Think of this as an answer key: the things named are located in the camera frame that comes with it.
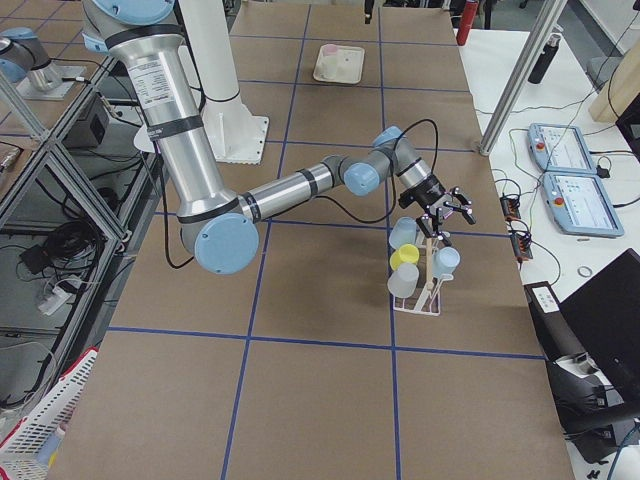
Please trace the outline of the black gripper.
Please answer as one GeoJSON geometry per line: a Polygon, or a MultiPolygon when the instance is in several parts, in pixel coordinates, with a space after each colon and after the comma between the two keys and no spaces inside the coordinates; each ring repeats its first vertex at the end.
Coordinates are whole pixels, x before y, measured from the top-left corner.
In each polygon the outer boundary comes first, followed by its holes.
{"type": "Polygon", "coordinates": [[[440,225],[454,212],[460,213],[468,224],[476,223],[472,200],[466,192],[459,186],[446,190],[436,177],[429,177],[400,195],[398,204],[402,209],[413,203],[426,213],[416,218],[416,224],[426,238],[439,239],[440,225]]]}

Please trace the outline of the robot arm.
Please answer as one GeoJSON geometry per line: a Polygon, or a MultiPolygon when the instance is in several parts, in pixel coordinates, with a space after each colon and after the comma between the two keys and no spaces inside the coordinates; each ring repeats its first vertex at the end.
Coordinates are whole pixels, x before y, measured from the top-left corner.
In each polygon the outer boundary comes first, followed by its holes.
{"type": "Polygon", "coordinates": [[[333,155],[254,188],[268,119],[242,102],[223,7],[218,1],[87,1],[84,38],[127,69],[149,141],[180,200],[185,249],[205,270],[246,268],[259,247],[257,226],[336,187],[356,196],[400,182],[399,206],[422,208],[421,231],[443,239],[454,213],[473,220],[471,202],[446,188],[403,130],[391,127],[362,158],[333,155]]]}

